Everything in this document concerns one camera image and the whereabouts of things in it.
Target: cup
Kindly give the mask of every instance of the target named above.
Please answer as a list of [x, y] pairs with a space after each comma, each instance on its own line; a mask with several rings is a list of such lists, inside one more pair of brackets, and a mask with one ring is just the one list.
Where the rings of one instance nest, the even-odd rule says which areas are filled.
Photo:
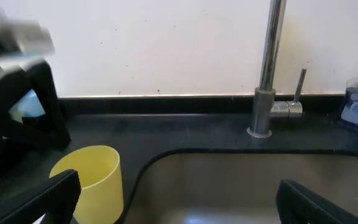
[[64, 170], [78, 172], [81, 195], [74, 217], [79, 224], [112, 224], [122, 213], [124, 199], [118, 152], [108, 146], [89, 146], [60, 159], [49, 177]]

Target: faucet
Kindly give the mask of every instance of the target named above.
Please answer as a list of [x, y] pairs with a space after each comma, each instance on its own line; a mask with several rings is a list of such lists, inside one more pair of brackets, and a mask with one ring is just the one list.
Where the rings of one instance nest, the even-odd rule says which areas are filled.
[[252, 121], [247, 132], [256, 138], [268, 138], [272, 135], [270, 118], [295, 118], [303, 114], [299, 96], [305, 79], [306, 69], [302, 69], [293, 101], [274, 101], [275, 90], [273, 78], [276, 67], [278, 46], [280, 45], [281, 31], [285, 5], [287, 0], [271, 0], [270, 12], [265, 39], [262, 71], [259, 87], [255, 88]]

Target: stainless steel sink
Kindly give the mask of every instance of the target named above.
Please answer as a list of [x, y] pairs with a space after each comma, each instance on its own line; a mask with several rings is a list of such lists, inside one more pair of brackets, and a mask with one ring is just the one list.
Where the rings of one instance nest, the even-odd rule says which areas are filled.
[[175, 154], [144, 172], [124, 223], [280, 223], [275, 195], [282, 179], [358, 216], [358, 157]]

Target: black countertop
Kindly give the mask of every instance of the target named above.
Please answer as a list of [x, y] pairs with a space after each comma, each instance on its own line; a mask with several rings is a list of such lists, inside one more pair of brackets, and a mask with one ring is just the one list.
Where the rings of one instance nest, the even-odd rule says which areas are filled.
[[0, 202], [48, 179], [53, 165], [79, 148], [107, 145], [121, 157], [124, 201], [139, 173], [160, 156], [177, 152], [320, 153], [358, 156], [358, 133], [332, 123], [329, 116], [305, 114], [272, 121], [268, 139], [250, 137], [250, 114], [78, 115], [67, 126], [64, 151], [27, 152], [0, 178]]

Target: white wall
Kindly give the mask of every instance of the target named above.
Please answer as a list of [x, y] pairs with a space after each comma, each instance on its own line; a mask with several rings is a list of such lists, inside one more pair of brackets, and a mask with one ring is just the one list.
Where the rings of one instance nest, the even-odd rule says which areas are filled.
[[[248, 95], [270, 0], [0, 0], [47, 27], [61, 97]], [[274, 88], [343, 93], [358, 76], [358, 0], [288, 0]]]

